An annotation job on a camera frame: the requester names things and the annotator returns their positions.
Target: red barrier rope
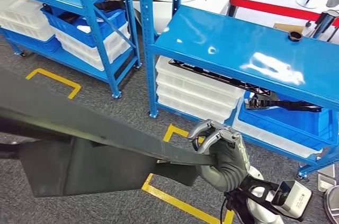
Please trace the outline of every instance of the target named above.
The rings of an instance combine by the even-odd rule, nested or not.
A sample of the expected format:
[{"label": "red barrier rope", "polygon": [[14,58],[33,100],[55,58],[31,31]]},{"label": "red barrier rope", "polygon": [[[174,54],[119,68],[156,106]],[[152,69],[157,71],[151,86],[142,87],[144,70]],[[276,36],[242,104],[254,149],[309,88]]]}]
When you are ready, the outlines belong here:
[{"label": "red barrier rope", "polygon": [[[283,7],[279,5],[260,3],[250,0],[230,0],[230,3],[237,7],[248,8],[255,11],[267,12],[280,16],[288,16],[288,17],[294,17],[296,19],[304,19],[310,21],[316,21],[319,16],[319,14],[318,13],[311,11],[304,11],[304,10],[299,10],[297,8]],[[339,26],[339,20],[335,20],[333,23],[333,25]]]}]

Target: blue plastic crate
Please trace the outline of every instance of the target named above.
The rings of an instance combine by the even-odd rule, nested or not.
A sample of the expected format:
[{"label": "blue plastic crate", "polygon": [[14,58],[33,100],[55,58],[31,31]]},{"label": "blue plastic crate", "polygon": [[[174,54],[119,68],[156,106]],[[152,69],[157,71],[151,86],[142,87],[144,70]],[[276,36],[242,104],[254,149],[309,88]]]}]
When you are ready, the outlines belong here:
[{"label": "blue plastic crate", "polygon": [[28,46],[28,47],[35,47],[37,49],[42,49],[42,50],[46,50],[50,53],[54,53],[57,49],[61,46],[61,43],[58,41],[57,38],[55,38],[55,35],[53,35],[52,37],[46,40],[46,41],[42,41],[42,40],[37,40],[31,37],[28,37],[26,35],[22,35],[17,32],[12,32],[10,30],[6,30],[2,28],[2,31],[4,31],[9,40],[14,40],[19,43],[21,43],[23,46]]},{"label": "blue plastic crate", "polygon": [[[280,100],[294,100],[278,94]],[[239,119],[262,130],[289,139],[314,150],[337,145],[337,112],[322,108],[320,113],[288,111],[281,107],[246,110],[243,104]]]},{"label": "blue plastic crate", "polygon": [[[85,33],[82,30],[79,30],[77,28],[77,26],[79,25],[85,25],[88,26],[86,19],[85,19],[83,16],[80,16],[77,20],[76,20],[72,24],[69,24],[67,22],[65,22],[62,19],[58,18],[57,16],[65,12],[64,10],[60,10],[58,8],[51,7],[51,10],[53,12],[53,15],[51,13],[47,12],[45,10],[45,8],[42,8],[42,11],[47,17],[49,24],[55,27],[57,29],[59,29],[60,31],[63,31],[64,33],[66,33],[69,36],[72,36],[75,39],[77,39],[79,41],[81,41],[84,44],[86,44],[89,47],[94,48],[95,47],[95,42],[94,38],[92,37],[91,33]],[[108,13],[103,13],[108,19],[112,22],[113,25],[115,25],[116,28],[120,28],[123,26],[125,23],[126,23],[126,17],[125,15],[125,10],[118,9],[112,12]],[[106,22],[98,22],[100,31],[101,33],[101,36],[103,39],[106,39],[109,34],[112,33],[113,30],[112,27]]]}]

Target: gray carpet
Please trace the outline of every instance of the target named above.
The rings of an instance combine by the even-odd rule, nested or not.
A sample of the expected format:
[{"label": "gray carpet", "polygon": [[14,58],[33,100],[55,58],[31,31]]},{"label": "gray carpet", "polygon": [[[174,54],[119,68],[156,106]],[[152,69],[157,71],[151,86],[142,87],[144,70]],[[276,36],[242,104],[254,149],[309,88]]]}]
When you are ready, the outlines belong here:
[{"label": "gray carpet", "polygon": [[[171,123],[189,130],[193,123],[174,114],[160,111],[156,119],[147,115],[148,104],[145,69],[130,72],[120,84],[122,98],[111,97],[107,84],[38,55],[26,58],[14,56],[4,41],[0,41],[0,66],[11,68],[23,77],[35,68],[43,68],[80,84],[82,89],[73,99],[97,112],[114,116],[162,139]],[[42,75],[33,79],[38,84],[61,95],[72,90]],[[20,140],[11,135],[0,134],[1,141]],[[190,148],[184,138],[174,136],[177,146]],[[251,165],[260,170],[264,178],[279,183],[293,179],[297,162],[279,156],[251,144],[246,144]],[[316,175],[310,175],[307,184],[314,190],[314,202],[304,223],[329,223],[323,209],[322,194],[317,192]],[[151,185],[177,197],[217,218],[223,195],[201,179],[193,187],[185,187],[171,180],[153,176]],[[33,198],[20,162],[0,160],[0,220],[8,223],[205,223],[188,213],[165,203],[144,191],[103,193],[70,196],[66,198]],[[298,223],[286,220],[286,223]],[[239,223],[235,218],[233,223]]]}]

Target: yellow tape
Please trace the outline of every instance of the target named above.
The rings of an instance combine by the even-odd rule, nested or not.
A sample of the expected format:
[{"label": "yellow tape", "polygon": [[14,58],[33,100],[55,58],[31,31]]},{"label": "yellow tape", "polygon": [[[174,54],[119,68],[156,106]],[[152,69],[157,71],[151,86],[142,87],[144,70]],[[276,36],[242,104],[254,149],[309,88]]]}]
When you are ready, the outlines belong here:
[{"label": "yellow tape", "polygon": [[[163,141],[168,142],[173,133],[179,134],[183,137],[186,137],[188,135],[187,131],[182,130],[177,127],[175,127],[172,124],[170,124],[168,128],[167,129],[166,133],[165,134]],[[202,138],[199,138],[199,142],[201,143],[202,141]],[[193,207],[190,204],[180,201],[179,199],[174,198],[173,196],[168,195],[167,193],[165,193],[163,191],[156,189],[153,186],[149,185],[149,182],[152,179],[153,174],[149,174],[148,178],[145,181],[145,183],[142,186],[142,190],[148,192],[149,194],[152,194],[153,196],[156,196],[159,199],[164,200],[165,202],[167,202],[168,204],[174,205],[175,207],[177,207],[182,211],[185,211],[186,213],[190,213],[193,216],[195,216],[198,219],[203,220],[206,223],[210,224],[220,224],[220,220],[213,216],[211,216],[209,214],[207,214],[205,212],[201,211],[199,209]],[[233,211],[227,211],[226,213],[225,219],[223,220],[223,224],[231,224],[233,220]]]},{"label": "yellow tape", "polygon": [[81,89],[81,86],[79,84],[77,84],[77,83],[75,83],[75,82],[72,82],[72,81],[70,81],[70,80],[68,80],[68,79],[66,79],[63,77],[60,77],[60,76],[58,76],[58,75],[56,75],[56,74],[45,70],[45,69],[42,69],[42,68],[38,68],[38,69],[33,70],[32,72],[28,74],[26,77],[26,79],[27,79],[27,80],[31,79],[36,73],[40,73],[40,74],[45,75],[46,77],[51,77],[52,79],[73,87],[74,90],[72,90],[69,96],[67,96],[67,98],[69,98],[70,100],[74,98],[74,96],[76,96],[76,94],[77,94]]}]

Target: white plastic crate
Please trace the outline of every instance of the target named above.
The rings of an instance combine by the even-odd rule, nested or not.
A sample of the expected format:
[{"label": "white plastic crate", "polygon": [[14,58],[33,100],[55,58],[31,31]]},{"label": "white plastic crate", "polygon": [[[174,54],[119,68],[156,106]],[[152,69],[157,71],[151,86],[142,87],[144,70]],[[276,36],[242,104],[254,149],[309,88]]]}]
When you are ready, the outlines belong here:
[{"label": "white plastic crate", "polygon": [[[63,46],[64,50],[98,70],[104,70],[97,47],[91,48],[60,30],[56,28],[53,29],[55,31],[57,39],[61,42],[61,46]],[[129,39],[130,34],[128,33],[127,22],[120,27],[119,31]],[[130,47],[128,43],[125,42],[116,32],[109,35],[103,41],[103,44],[110,64]]]},{"label": "white plastic crate", "polygon": [[220,105],[227,104],[232,109],[236,107],[238,100],[245,93],[245,90],[238,87],[170,65],[168,64],[170,60],[164,56],[159,58],[156,65],[158,72],[157,80],[193,95],[199,94]]},{"label": "white plastic crate", "polygon": [[0,19],[0,26],[13,32],[17,32],[31,38],[47,41],[54,35],[52,28],[47,22],[39,28],[31,28],[11,21]]},{"label": "white plastic crate", "polygon": [[242,97],[238,104],[238,109],[236,111],[236,117],[234,118],[233,128],[237,130],[240,133],[244,133],[253,138],[259,139],[272,146],[279,147],[290,153],[297,154],[304,158],[307,158],[311,154],[319,154],[322,151],[316,151],[306,146],[297,144],[286,138],[282,138],[268,132],[263,129],[259,129],[255,126],[252,126],[248,123],[242,122],[238,119],[239,115],[240,108],[243,103],[243,97]]},{"label": "white plastic crate", "polygon": [[40,10],[42,7],[41,2],[35,0],[2,0],[0,19],[40,29],[48,24],[47,18]]},{"label": "white plastic crate", "polygon": [[158,102],[162,105],[169,106],[173,109],[179,110],[186,114],[190,114],[197,118],[202,120],[212,119],[214,121],[218,121],[223,123],[226,119],[230,117],[231,110],[229,114],[220,115],[211,112],[209,109],[202,109],[200,106],[194,105],[191,102],[186,102],[178,99],[175,96],[168,95],[168,91],[165,91],[162,87],[158,87],[157,89]]},{"label": "white plastic crate", "polygon": [[161,93],[164,96],[174,97],[180,102],[190,103],[192,106],[196,106],[197,109],[209,110],[211,114],[217,114],[223,119],[229,118],[234,107],[230,106],[227,103],[219,103],[211,101],[202,95],[192,94],[184,89],[180,89],[173,85],[170,85],[157,78],[157,93]]}]

